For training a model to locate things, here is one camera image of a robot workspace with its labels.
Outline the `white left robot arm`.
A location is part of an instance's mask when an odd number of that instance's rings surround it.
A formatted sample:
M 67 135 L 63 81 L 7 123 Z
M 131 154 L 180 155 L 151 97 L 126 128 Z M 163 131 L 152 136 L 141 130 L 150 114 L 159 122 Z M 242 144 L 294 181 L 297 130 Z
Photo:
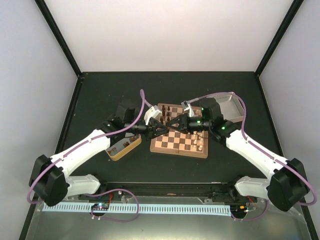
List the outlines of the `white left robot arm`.
M 34 192 L 50 207 L 74 195 L 85 194 L 97 200 L 103 199 L 108 188 L 101 179 L 93 174 L 73 176 L 72 173 L 96 154 L 122 141 L 127 133 L 145 135 L 146 139 L 168 133 L 168 128 L 157 120 L 161 114 L 156 105 L 150 105 L 144 112 L 124 100 L 115 114 L 80 142 L 51 157 L 39 156 L 31 172 L 29 192 Z

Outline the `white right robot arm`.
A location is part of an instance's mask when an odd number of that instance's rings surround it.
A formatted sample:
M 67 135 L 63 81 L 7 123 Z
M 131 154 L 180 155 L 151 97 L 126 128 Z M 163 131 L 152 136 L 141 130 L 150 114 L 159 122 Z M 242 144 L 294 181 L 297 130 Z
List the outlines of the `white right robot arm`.
M 200 107 L 201 116 L 183 113 L 166 126 L 184 134 L 207 131 L 215 142 L 245 158 L 265 176 L 237 178 L 227 189 L 230 200 L 238 202 L 246 196 L 262 198 L 287 212 L 310 192 L 312 187 L 301 161 L 288 160 L 246 136 L 235 123 L 224 118 L 214 98 L 202 99 Z

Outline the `wooden folding chess board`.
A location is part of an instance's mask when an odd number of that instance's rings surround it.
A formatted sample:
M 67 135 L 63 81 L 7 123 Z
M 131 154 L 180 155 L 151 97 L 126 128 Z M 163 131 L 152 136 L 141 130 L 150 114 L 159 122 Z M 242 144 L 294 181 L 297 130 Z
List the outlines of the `wooden folding chess board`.
M 162 110 L 163 105 L 165 106 L 165 116 L 161 114 L 157 117 L 157 120 L 163 124 L 167 122 L 167 112 L 171 112 L 171 116 L 169 116 L 170 120 L 184 113 L 181 105 L 159 103 L 157 106 Z M 198 145 L 200 140 L 199 136 L 203 137 L 203 145 Z M 150 151 L 153 153 L 206 159 L 209 152 L 208 137 L 209 134 L 207 131 L 194 131 L 193 133 L 185 134 L 169 130 L 167 134 L 151 140 Z M 193 146 L 197 146 L 196 151 L 193 151 Z

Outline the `dark pieces in tin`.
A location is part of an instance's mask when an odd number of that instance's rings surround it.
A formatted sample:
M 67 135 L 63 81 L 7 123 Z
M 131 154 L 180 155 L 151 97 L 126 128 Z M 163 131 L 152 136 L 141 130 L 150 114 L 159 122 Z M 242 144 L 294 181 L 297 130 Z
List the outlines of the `dark pieces in tin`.
M 114 145 L 110 146 L 106 150 L 106 152 L 111 156 L 115 156 L 116 154 L 124 150 L 126 147 L 131 145 L 133 142 L 135 142 L 140 136 L 140 134 L 127 133 L 123 139 L 121 139 Z

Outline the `left controller board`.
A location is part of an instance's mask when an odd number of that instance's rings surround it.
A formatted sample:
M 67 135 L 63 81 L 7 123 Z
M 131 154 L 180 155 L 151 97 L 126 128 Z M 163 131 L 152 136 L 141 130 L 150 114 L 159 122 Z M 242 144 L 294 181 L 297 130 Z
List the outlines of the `left controller board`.
M 95 203 L 92 205 L 92 211 L 107 211 L 109 209 L 108 203 Z

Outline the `controller board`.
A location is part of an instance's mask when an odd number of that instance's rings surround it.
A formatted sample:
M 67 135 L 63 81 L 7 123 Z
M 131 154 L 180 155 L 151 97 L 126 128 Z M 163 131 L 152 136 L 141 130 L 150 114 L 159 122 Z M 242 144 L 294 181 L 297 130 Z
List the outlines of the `controller board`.
M 108 203 L 95 203 L 92 205 L 92 211 L 107 211 L 109 209 Z
M 255 211 L 256 209 L 257 209 L 257 206 L 253 203 L 230 206 L 230 212 L 232 214 L 248 213 L 251 211 Z

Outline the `right controller board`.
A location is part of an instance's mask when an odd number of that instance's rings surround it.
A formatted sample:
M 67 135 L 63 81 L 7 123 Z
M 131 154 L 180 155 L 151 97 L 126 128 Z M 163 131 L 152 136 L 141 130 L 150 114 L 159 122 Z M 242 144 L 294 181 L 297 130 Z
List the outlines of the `right controller board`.
M 257 206 L 253 203 L 230 206 L 230 212 L 232 214 L 248 213 L 251 211 L 255 211 L 256 209 L 257 209 Z

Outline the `pink metal tin tray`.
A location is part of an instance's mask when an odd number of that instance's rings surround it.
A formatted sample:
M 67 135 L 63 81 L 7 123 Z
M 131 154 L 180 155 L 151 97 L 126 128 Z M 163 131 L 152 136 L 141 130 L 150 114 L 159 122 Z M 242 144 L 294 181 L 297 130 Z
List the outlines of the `pink metal tin tray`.
M 214 96 L 220 105 L 221 113 L 226 120 L 233 123 L 242 122 L 244 119 L 244 109 L 234 92 L 218 94 Z

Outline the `yellow bear tin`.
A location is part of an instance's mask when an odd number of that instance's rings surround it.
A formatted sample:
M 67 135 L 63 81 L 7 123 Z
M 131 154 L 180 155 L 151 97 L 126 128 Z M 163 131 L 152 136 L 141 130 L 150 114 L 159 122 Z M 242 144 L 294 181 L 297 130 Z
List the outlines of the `yellow bear tin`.
M 110 146 L 105 151 L 112 161 L 118 161 L 140 145 L 141 142 L 142 136 L 140 134 L 126 133 L 122 140 Z

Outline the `black mounting rail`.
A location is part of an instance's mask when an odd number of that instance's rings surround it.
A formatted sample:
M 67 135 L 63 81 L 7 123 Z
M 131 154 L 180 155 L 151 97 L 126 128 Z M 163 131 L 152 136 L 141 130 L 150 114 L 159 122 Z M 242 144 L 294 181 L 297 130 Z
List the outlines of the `black mounting rail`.
M 248 197 L 240 195 L 230 183 L 147 183 L 104 182 L 96 194 L 117 189 L 128 190 L 139 197 L 200 197 L 222 202 L 245 202 Z

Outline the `black frame post left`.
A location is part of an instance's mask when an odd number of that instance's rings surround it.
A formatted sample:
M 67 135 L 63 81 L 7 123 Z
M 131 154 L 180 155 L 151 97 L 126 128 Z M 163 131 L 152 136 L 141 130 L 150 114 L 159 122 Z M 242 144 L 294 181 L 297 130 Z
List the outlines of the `black frame post left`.
M 79 77 L 82 74 L 63 34 L 61 33 L 49 7 L 47 6 L 44 0 L 35 0 L 34 1 L 40 10 L 42 16 L 44 17 L 48 27 L 50 28 L 51 32 L 53 33 L 57 43 L 59 44 L 62 52 L 64 53 L 66 59 L 68 60 L 72 70 L 74 71 L 75 75 Z

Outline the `black frame post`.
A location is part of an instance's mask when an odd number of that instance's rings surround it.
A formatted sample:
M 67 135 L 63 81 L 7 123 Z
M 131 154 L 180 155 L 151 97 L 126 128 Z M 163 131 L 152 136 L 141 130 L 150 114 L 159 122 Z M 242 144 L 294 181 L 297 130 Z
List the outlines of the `black frame post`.
M 300 7 L 302 6 L 304 0 L 293 0 L 288 11 L 286 12 L 281 24 L 279 25 L 274 37 L 272 38 L 266 52 L 264 53 L 258 67 L 255 70 L 255 75 L 260 77 L 263 73 L 265 67 L 267 66 L 269 60 L 271 59 L 273 53 L 277 49 L 279 43 L 281 42 L 283 36 L 291 25 L 293 19 L 298 13 Z
M 79 77 L 82 74 L 63 34 L 61 33 L 49 7 L 47 6 L 44 0 L 35 0 L 34 1 L 40 10 L 42 16 L 44 17 L 48 27 L 50 28 L 51 32 L 53 33 L 57 43 L 59 44 L 62 52 L 64 53 L 66 59 L 68 60 L 72 70 L 74 71 L 75 75 Z

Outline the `black frame post right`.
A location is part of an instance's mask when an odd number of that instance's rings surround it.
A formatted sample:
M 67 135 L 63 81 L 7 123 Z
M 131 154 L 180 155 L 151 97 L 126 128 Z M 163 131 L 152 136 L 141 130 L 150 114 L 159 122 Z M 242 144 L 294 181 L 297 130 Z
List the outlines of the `black frame post right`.
M 277 49 L 279 43 L 281 42 L 283 36 L 291 25 L 293 19 L 298 13 L 300 7 L 302 6 L 304 0 L 293 0 L 288 11 L 286 12 L 281 24 L 279 25 L 274 37 L 272 38 L 266 52 L 264 53 L 258 67 L 255 70 L 255 75 L 260 77 L 263 73 L 265 67 L 267 66 L 269 60 L 271 59 L 273 53 Z

